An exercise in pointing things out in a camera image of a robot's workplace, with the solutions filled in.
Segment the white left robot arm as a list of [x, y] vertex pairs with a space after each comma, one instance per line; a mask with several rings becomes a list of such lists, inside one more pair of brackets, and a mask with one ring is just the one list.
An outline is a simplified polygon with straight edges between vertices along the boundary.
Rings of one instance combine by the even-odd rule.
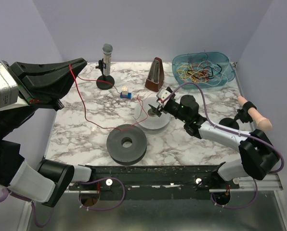
[[61, 110], [61, 99], [87, 65], [83, 58], [53, 64], [0, 62], [0, 185], [13, 195], [54, 207], [72, 182], [88, 182], [92, 169], [43, 159], [33, 169], [20, 144], [5, 137], [38, 109]]

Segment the black cable spool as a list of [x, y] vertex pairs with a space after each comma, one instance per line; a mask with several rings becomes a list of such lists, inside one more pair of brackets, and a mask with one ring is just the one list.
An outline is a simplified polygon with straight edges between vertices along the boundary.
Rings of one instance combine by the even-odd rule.
[[115, 162], [130, 166], [144, 157], [147, 150], [147, 138], [137, 126], [120, 125], [109, 133], [106, 148]]

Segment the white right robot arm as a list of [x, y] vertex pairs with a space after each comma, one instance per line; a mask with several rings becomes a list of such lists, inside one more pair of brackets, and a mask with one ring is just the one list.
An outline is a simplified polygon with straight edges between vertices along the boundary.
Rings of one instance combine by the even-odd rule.
[[214, 141], [239, 152], [240, 159], [218, 166], [216, 173], [224, 181], [247, 176], [262, 180], [279, 161], [263, 131], [244, 132], [212, 125], [207, 117], [199, 114], [199, 105], [191, 95], [182, 96], [179, 102], [171, 97], [165, 104], [159, 103], [157, 107], [151, 106], [151, 109], [157, 116], [165, 113], [182, 121], [190, 136]]

